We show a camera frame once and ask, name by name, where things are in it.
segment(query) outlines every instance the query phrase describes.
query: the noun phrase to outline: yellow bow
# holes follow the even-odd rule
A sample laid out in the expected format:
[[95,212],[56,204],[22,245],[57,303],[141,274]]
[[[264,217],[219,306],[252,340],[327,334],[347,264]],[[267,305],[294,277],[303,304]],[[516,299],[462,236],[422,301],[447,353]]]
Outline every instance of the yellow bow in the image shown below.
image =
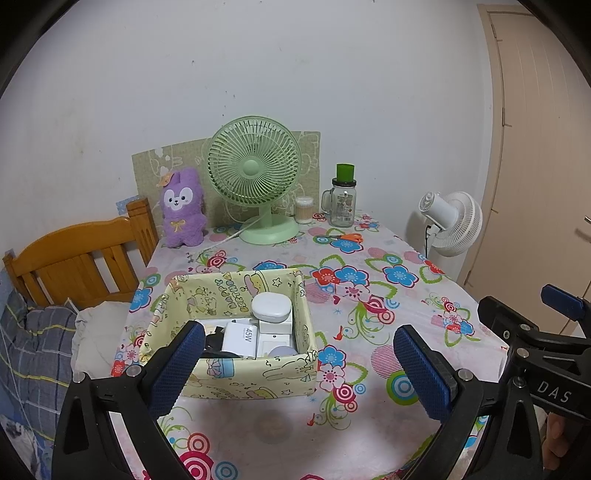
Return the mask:
[[174,227],[174,232],[182,232],[183,231],[183,225],[186,222],[184,220],[179,220],[178,222],[170,222],[170,225],[172,225]]

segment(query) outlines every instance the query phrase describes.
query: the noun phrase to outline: green lid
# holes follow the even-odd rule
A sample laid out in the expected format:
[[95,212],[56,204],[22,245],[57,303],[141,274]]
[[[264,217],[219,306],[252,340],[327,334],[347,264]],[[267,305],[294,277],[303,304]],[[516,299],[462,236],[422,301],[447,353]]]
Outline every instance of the green lid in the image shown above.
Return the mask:
[[336,164],[336,179],[337,181],[351,182],[353,181],[353,174],[355,173],[355,165],[350,163]]

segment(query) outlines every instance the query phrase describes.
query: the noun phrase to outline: yellow cartoon box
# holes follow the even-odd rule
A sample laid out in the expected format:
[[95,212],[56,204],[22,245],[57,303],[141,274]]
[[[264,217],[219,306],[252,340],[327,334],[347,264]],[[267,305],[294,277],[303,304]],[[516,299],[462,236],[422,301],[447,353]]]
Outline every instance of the yellow cartoon box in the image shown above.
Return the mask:
[[299,355],[201,359],[181,395],[252,400],[312,394],[318,350],[304,280],[294,269],[175,277],[156,307],[139,351],[140,361],[145,364],[158,348],[168,345],[188,320],[252,316],[252,298],[262,291],[283,293],[291,299]]

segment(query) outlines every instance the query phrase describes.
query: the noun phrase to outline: green desk fan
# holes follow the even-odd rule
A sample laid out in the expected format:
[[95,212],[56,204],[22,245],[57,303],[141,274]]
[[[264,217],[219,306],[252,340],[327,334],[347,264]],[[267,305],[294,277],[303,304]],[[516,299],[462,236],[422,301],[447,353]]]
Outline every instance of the green desk fan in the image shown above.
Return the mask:
[[243,116],[221,127],[207,154],[213,188],[228,202],[258,207],[240,238],[257,245],[278,244],[298,234],[292,217],[271,213],[300,173],[300,147],[291,132],[274,120]]

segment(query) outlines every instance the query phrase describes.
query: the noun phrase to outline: white box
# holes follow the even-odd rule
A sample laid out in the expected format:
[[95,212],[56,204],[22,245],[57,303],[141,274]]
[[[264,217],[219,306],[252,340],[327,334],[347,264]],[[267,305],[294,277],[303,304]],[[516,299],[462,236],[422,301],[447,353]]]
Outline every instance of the white box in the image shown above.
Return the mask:
[[261,333],[274,333],[276,335],[291,335],[294,327],[294,313],[293,310],[281,323],[270,323],[259,320],[259,332]]
[[291,346],[291,335],[278,335],[273,333],[259,334],[258,347],[256,349],[256,357],[262,358],[268,356],[269,352],[276,346],[285,345]]

